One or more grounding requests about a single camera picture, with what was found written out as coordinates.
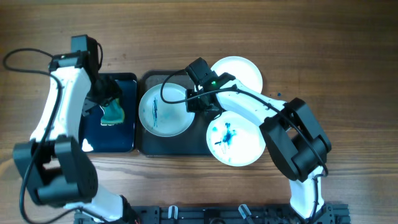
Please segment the green yellow sponge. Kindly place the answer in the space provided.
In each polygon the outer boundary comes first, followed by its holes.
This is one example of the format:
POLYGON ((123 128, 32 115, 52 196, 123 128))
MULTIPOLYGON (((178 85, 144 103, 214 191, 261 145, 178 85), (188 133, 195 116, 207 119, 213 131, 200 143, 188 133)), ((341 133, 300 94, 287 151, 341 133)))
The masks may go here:
POLYGON ((119 98, 113 100, 108 106, 100 106, 100 108, 103 111, 103 116, 100 119, 102 126, 113 126, 124 122, 125 113, 119 98))

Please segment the white plate with blue splat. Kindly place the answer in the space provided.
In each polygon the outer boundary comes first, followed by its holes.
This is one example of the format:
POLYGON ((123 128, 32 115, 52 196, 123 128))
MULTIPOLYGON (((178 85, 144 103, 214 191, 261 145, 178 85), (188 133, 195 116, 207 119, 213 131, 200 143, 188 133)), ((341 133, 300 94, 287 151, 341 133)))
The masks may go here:
POLYGON ((232 111, 210 122, 206 143, 216 159, 234 167, 252 164, 266 148, 259 127, 232 111))

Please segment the white plate with streak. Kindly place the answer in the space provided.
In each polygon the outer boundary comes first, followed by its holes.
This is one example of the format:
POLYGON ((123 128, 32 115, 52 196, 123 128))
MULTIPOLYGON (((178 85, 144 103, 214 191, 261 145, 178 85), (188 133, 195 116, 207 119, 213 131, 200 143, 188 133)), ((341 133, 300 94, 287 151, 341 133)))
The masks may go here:
POLYGON ((165 103, 160 97, 161 86, 153 86, 144 93, 139 103, 139 119, 143 127, 155 136, 176 136, 190 127, 195 114, 187 112, 185 103, 165 103))

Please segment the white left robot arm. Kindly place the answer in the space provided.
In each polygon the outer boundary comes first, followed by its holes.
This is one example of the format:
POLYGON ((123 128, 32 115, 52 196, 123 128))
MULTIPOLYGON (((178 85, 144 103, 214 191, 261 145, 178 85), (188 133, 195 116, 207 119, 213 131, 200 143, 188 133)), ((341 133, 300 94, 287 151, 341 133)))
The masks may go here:
POLYGON ((38 206, 81 212, 99 223, 139 223, 127 199, 100 185, 84 148, 126 152, 136 132, 136 82, 131 73, 101 75, 96 50, 54 55, 41 119, 13 159, 20 197, 38 206))

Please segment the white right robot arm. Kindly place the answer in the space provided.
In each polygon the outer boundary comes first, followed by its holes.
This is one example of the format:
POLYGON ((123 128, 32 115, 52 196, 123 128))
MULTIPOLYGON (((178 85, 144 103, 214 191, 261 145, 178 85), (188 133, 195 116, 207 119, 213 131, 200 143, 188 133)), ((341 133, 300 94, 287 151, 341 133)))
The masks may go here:
POLYGON ((290 206, 303 220, 314 222, 323 206, 320 179, 328 175, 331 142, 306 102, 273 100, 228 73, 188 76, 202 88, 188 91, 187 110, 232 111, 258 126, 273 163, 290 180, 290 206))

